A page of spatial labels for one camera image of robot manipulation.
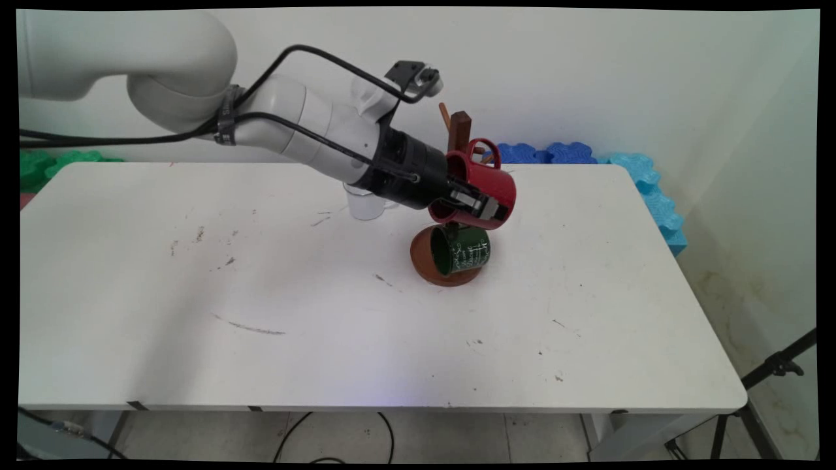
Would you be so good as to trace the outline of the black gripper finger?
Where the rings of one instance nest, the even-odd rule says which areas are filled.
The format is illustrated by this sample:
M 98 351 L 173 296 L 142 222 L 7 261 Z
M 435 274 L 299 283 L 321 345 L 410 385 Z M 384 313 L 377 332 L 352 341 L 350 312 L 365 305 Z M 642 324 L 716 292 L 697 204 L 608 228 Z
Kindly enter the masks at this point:
M 510 216 L 510 206 L 475 185 L 449 185 L 449 205 L 458 223 L 504 223 Z

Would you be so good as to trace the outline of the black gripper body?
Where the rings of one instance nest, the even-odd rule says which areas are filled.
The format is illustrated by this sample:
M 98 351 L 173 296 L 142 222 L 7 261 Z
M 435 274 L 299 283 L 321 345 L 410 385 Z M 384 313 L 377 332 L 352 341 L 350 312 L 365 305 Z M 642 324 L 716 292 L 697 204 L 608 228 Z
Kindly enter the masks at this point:
M 380 128 L 379 142 L 365 172 L 365 189 L 401 206 L 423 210 L 436 202 L 459 208 L 450 184 L 447 157 L 438 149 L 388 126 Z

